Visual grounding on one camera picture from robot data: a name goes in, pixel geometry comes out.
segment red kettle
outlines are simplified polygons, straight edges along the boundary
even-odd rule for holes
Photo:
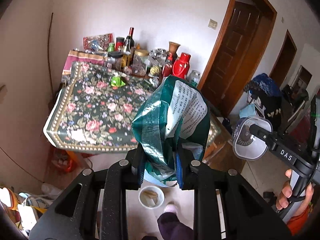
[[[190,58],[190,54],[182,52],[180,58],[177,59],[173,64],[172,75],[182,79],[186,79],[187,73],[190,68]]]

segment silver bolt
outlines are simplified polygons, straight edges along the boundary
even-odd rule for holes
[[[236,176],[238,174],[238,172],[234,169],[230,169],[230,170],[228,170],[228,174],[231,176]]]
[[[200,164],[201,164],[201,162],[198,161],[198,160],[191,161],[191,165],[194,166],[194,167],[198,167],[198,166],[200,166]]]
[[[120,164],[120,166],[127,166],[129,164],[129,161],[124,159],[124,160],[119,161],[119,164]]]
[[[91,173],[92,173],[92,170],[91,170],[91,169],[84,169],[84,170],[82,171],[82,174],[83,174],[84,176],[90,175]]]

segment doorway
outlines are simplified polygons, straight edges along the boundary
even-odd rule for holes
[[[289,31],[287,30],[279,56],[269,75],[269,77],[275,81],[278,87],[281,87],[285,77],[287,76],[296,52],[297,47],[294,44]]]
[[[268,0],[230,0],[199,82],[203,95],[227,117],[252,78],[268,44],[276,11]]]

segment brown door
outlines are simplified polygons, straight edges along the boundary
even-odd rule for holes
[[[226,34],[201,90],[217,108],[235,75],[241,75],[239,66],[255,33],[258,16],[259,11],[254,6],[235,3]]]
[[[296,52],[297,47],[294,44],[289,31],[287,30],[279,56],[269,75],[279,87],[282,85],[291,67]]]

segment black lid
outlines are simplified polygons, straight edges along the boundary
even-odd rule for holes
[[[108,52],[108,57],[120,58],[122,56],[123,56],[123,53],[121,51],[110,51],[110,52]]]
[[[117,37],[116,42],[124,42],[124,37]]]

